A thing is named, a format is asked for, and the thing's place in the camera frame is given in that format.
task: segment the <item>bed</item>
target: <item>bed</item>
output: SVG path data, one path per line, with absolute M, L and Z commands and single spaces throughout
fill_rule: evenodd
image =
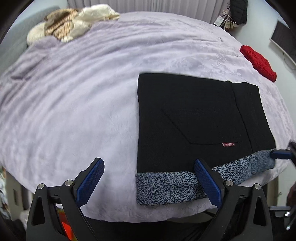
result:
M 159 12 L 124 13 L 69 43 L 46 37 L 0 78 L 0 164 L 34 192 L 39 183 L 74 179 L 102 158 L 105 172 L 82 207 L 98 220 L 154 222 L 212 208 L 208 199 L 136 203 L 137 79 L 142 72 L 169 72 L 257 85 L 276 147 L 285 148 L 296 135 L 283 98 L 240 47 L 214 25 Z M 277 160 L 242 185 L 264 185 L 287 164 Z

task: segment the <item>red beanie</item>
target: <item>red beanie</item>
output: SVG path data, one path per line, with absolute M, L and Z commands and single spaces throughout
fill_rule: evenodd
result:
M 276 81 L 276 72 L 272 70 L 266 58 L 247 45 L 243 45 L 240 52 L 252 63 L 254 69 L 256 69 L 261 75 L 272 82 Z

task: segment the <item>clothing tag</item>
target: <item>clothing tag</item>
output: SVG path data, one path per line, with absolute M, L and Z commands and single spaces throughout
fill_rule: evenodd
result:
M 229 146 L 235 146 L 235 143 L 234 142 L 229 142 L 229 143 L 222 143 L 222 145 L 224 146 L 224 147 L 229 147 Z
M 231 28 L 231 22 L 226 23 L 226 28 Z

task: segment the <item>pocket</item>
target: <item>pocket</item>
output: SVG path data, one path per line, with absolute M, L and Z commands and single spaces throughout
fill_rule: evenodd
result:
M 162 108 L 166 118 L 194 145 L 239 143 L 244 124 L 237 109 L 221 105 L 172 109 Z

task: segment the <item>blue rubber pad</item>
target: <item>blue rubber pad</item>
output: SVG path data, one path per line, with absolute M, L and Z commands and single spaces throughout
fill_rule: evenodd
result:
M 291 159 L 293 157 L 293 153 L 291 151 L 287 151 L 287 150 L 275 150 L 275 151 L 271 151 L 270 153 L 270 157 L 272 159 Z
M 194 163 L 194 172 L 198 178 L 198 181 L 204 188 L 211 204 L 217 206 L 217 208 L 220 208 L 222 205 L 221 190 L 199 159 L 197 159 Z
M 77 189 L 76 204 L 78 207 L 87 204 L 95 187 L 104 173 L 104 161 L 100 159 L 86 176 L 80 187 Z

